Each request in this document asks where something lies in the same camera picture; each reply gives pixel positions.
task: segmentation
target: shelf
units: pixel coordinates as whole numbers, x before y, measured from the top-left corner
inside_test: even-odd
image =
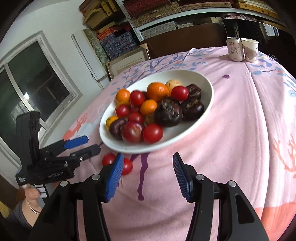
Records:
[[[142,26],[137,27],[137,29],[138,30],[143,30],[145,28],[149,28],[149,27],[151,27],[153,25],[156,25],[156,24],[159,24],[159,23],[162,23],[162,22],[174,19],[174,18],[179,18],[179,17],[198,14],[198,13],[208,13],[208,12],[232,12],[232,13],[249,14],[249,15],[253,15],[253,16],[268,19],[268,20],[271,20],[273,22],[276,22],[278,24],[281,24],[281,25],[285,26],[284,22],[280,21],[279,19],[268,16],[266,14],[262,14],[260,12],[255,12],[255,11],[245,10],[245,9],[223,7],[223,8],[203,8],[203,9],[196,9],[196,10],[190,10],[190,11],[186,11],[186,12],[175,13],[175,14],[163,17],[163,18],[159,18],[159,19],[154,20],[152,22],[146,23],[146,24],[144,24]]]

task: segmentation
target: metal shelving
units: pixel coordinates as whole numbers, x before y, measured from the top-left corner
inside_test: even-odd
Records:
[[[115,0],[117,2],[117,4],[119,5],[120,9],[122,10],[122,12],[124,13],[124,15],[126,16],[126,19],[128,20],[128,22],[130,23],[131,27],[133,28],[137,38],[139,39],[139,41],[143,41],[144,38],[142,36],[141,30],[152,27],[154,25],[160,24],[162,22],[171,20],[171,19],[175,19],[175,18],[179,18],[179,17],[183,17],[183,16],[188,16],[188,15],[193,15],[193,14],[199,14],[199,13],[209,13],[209,12],[230,12],[230,13],[241,13],[241,14],[249,14],[249,15],[253,15],[253,16],[257,16],[257,17],[261,17],[261,18],[265,18],[268,20],[271,20],[273,22],[276,22],[278,24],[281,24],[283,26],[285,26],[284,22],[280,21],[279,19],[276,19],[274,17],[268,16],[266,14],[262,14],[260,12],[255,12],[255,11],[251,11],[251,10],[245,10],[245,9],[237,9],[237,8],[203,8],[203,9],[196,9],[196,10],[190,10],[190,11],[186,11],[186,12],[180,12],[180,13],[175,13],[169,16],[165,16],[163,18],[159,18],[156,19],[152,22],[146,23],[142,26],[139,27],[135,27],[131,16],[128,14],[128,12],[126,11],[125,7],[123,6],[123,0]]]

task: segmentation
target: pink tablecloth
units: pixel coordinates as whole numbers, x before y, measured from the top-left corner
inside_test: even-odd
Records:
[[[214,104],[191,135],[155,152],[125,155],[133,160],[133,171],[122,177],[115,197],[103,206],[111,239],[185,240],[194,204],[182,197],[173,171],[172,156],[179,152],[185,163],[212,181],[235,180],[270,240],[276,241],[296,213],[296,80],[263,53],[251,64],[230,61],[227,47],[191,49],[123,72],[64,136],[87,135],[88,145],[98,143],[102,148],[100,155],[81,163],[71,181],[98,173],[102,157],[111,151],[101,142],[99,123],[116,92],[168,69],[204,74],[213,84]],[[217,212],[216,205],[211,240],[217,236]],[[81,214],[78,218],[82,225]]]

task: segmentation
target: woman's wrist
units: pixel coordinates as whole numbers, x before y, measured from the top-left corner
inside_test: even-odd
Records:
[[[32,211],[32,209],[34,209],[36,212],[41,212],[40,207],[33,207],[32,205],[29,205],[28,200],[25,199],[22,202],[22,212],[24,214],[25,219],[29,223],[29,225],[33,227],[36,220],[37,220],[37,218],[38,218],[38,216],[39,216],[39,214]]]

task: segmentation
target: screw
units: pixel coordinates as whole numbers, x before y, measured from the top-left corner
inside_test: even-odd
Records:
[[[197,175],[196,175],[196,179],[202,181],[202,180],[205,179],[205,176],[202,175],[202,174],[197,174]]]
[[[62,187],[65,187],[65,186],[68,185],[68,182],[67,182],[67,181],[62,181],[62,182],[60,183],[60,185],[61,185]]]
[[[228,185],[234,188],[237,184],[235,181],[229,181]]]
[[[99,180],[101,178],[101,176],[99,175],[99,174],[93,174],[92,176],[91,176],[91,179],[92,180]]]

